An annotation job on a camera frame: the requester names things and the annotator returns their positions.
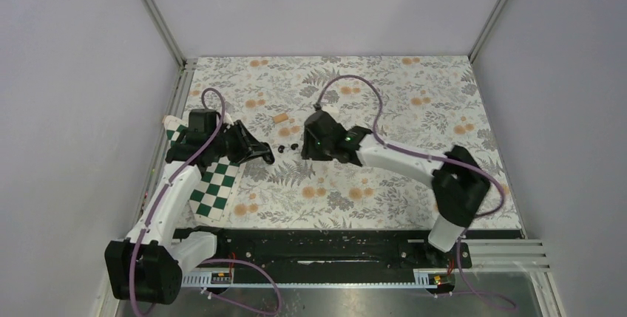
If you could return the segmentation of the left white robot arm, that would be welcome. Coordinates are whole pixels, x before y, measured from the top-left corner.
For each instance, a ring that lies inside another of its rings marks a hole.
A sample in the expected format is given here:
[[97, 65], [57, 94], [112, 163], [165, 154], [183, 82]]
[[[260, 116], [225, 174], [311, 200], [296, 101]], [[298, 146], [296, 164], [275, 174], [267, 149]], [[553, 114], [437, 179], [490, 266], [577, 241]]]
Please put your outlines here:
[[123, 239], [112, 240], [104, 258], [113, 296], [119, 300], [171, 304], [183, 277], [206, 260], [219, 266], [227, 243], [208, 232], [173, 244], [178, 217], [207, 169], [222, 158], [242, 164], [260, 158], [274, 163], [269, 144], [258, 141], [239, 120], [212, 109], [193, 109], [187, 125], [166, 153], [158, 188]]

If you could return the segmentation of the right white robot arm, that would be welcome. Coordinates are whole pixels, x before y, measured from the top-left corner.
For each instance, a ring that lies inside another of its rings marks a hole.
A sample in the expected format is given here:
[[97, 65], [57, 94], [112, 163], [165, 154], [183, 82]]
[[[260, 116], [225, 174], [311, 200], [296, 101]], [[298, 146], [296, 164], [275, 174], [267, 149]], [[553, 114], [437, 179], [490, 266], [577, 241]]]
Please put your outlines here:
[[451, 260], [453, 246], [474, 221], [491, 187], [490, 180], [464, 147], [453, 146], [442, 155], [424, 154], [416, 148], [385, 143], [365, 127], [346, 129], [321, 109], [304, 123], [301, 156], [305, 160], [336, 160], [380, 168], [430, 188], [438, 217], [427, 237], [424, 257], [436, 267]]

